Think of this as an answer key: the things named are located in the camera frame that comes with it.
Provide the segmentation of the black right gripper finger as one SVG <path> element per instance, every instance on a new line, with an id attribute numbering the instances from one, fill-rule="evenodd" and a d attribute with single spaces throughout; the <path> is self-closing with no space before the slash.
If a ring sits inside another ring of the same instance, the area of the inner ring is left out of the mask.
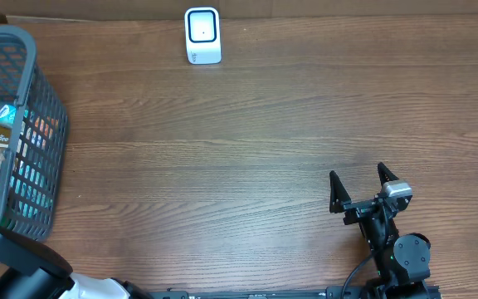
<path id="1" fill-rule="evenodd" d="M 384 185 L 387 182 L 399 180 L 399 177 L 396 176 L 383 162 L 378 163 L 378 176 L 381 185 Z"/>
<path id="2" fill-rule="evenodd" d="M 331 213 L 343 213 L 344 206 L 350 204 L 352 199 L 340 181 L 339 176 L 334 170 L 329 172 L 330 181 L 330 200 L 329 211 Z"/>

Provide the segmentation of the orange snack packet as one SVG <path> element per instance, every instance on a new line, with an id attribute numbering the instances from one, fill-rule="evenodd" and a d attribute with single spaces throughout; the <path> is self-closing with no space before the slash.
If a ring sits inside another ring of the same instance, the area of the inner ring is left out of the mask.
<path id="1" fill-rule="evenodd" d="M 36 147 L 44 150 L 47 146 L 47 141 L 54 137 L 55 129 L 59 127 L 59 120 L 47 117 L 43 120 L 37 117 L 34 121 L 34 126 L 28 128 L 26 132 L 26 139 L 32 142 Z"/>

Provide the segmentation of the teal snack packet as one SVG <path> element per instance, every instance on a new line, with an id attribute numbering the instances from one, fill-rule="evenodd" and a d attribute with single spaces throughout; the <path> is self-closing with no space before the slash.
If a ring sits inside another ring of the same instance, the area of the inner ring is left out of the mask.
<path id="1" fill-rule="evenodd" d="M 21 197 L 17 201 L 17 210 L 24 217 L 34 218 L 39 213 L 36 206 L 44 209 L 51 209 L 53 206 L 53 199 L 47 196 L 47 179 L 34 167 L 25 165 L 24 161 L 17 159 L 16 162 L 18 167 L 15 170 L 21 178 L 13 175 L 10 184 L 11 191 Z"/>

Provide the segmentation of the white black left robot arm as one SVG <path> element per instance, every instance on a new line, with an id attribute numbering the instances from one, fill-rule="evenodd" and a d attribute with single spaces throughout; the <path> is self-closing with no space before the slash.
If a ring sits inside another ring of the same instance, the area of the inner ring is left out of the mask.
<path id="1" fill-rule="evenodd" d="M 0 298 L 150 298 L 133 283 L 74 273 L 43 243 L 0 226 Z"/>

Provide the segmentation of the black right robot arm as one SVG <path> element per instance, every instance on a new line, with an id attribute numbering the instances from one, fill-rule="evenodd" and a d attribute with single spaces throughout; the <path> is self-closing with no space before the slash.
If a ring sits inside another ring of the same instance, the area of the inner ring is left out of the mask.
<path id="1" fill-rule="evenodd" d="M 335 171 L 329 173 L 329 211 L 343 214 L 344 224 L 358 224 L 370 254 L 347 276 L 337 298 L 439 298 L 437 287 L 429 287 L 431 244 L 420 233 L 400 235 L 394 222 L 412 200 L 410 184 L 378 163 L 380 191 L 372 199 L 354 202 Z M 354 276 L 368 262 L 374 262 L 378 277 L 351 289 Z"/>

